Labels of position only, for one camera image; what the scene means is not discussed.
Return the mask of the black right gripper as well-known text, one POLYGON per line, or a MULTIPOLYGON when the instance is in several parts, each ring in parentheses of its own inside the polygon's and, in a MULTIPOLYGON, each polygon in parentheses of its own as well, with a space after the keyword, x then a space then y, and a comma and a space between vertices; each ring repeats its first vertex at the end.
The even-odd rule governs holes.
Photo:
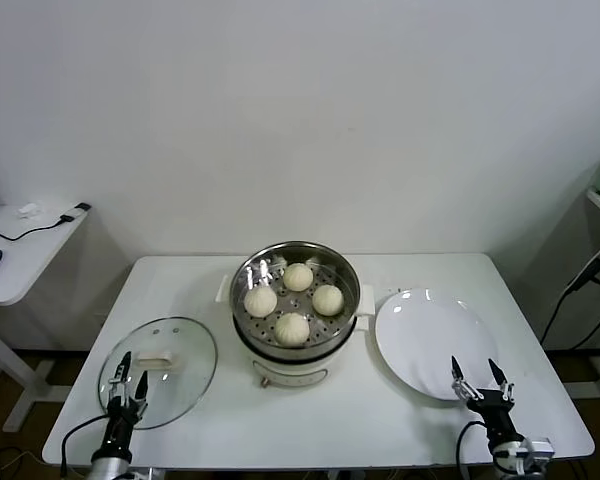
POLYGON ((488 364, 497 389, 474 388, 464 377, 455 356, 451 357, 452 389, 459 399, 468 400, 467 407, 481 416, 489 440, 513 440, 514 425, 509 415, 513 408, 514 384, 509 382, 504 371, 489 358, 488 364))

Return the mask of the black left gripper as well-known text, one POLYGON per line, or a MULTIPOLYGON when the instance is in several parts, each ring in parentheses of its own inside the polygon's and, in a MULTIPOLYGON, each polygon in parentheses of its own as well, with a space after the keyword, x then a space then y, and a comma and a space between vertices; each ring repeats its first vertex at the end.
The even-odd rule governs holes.
POLYGON ((127 382, 131 366, 131 352, 127 351, 118 363, 114 375, 108 380, 107 413, 109 420, 105 429, 103 449, 107 453, 129 453, 134 426, 147 407, 148 372, 140 376, 132 399, 128 397, 127 382))

